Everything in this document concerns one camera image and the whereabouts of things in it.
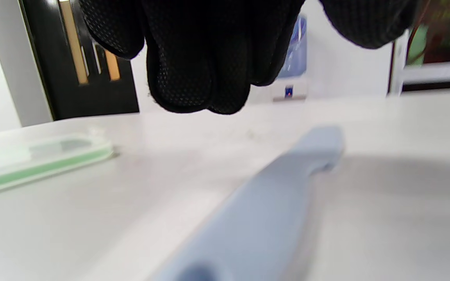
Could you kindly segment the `person's left hand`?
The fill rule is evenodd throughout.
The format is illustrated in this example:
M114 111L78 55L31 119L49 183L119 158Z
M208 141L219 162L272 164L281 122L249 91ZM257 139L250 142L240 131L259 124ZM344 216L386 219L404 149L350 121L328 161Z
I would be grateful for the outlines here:
M86 28L121 59L147 49L148 87L163 109L235 114L271 85L303 0L81 0Z

